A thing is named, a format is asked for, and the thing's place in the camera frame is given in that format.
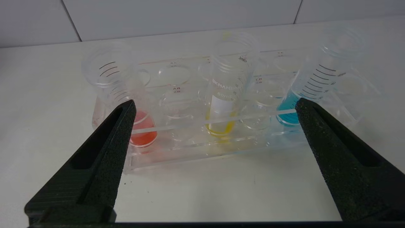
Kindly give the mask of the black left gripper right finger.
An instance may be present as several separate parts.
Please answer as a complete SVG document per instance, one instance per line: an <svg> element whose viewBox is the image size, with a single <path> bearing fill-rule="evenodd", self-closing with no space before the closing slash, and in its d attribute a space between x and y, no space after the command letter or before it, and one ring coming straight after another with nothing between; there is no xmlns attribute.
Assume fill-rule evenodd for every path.
<svg viewBox="0 0 405 228"><path fill-rule="evenodd" d="M404 221L404 173L317 103L295 110L341 219Z"/></svg>

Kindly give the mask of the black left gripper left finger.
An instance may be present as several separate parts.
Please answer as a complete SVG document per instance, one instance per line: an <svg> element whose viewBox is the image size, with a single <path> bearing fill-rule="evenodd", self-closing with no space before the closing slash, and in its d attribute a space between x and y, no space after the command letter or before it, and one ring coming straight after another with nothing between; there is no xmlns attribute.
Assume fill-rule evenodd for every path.
<svg viewBox="0 0 405 228"><path fill-rule="evenodd" d="M25 205L30 224L113 223L137 110L118 105Z"/></svg>

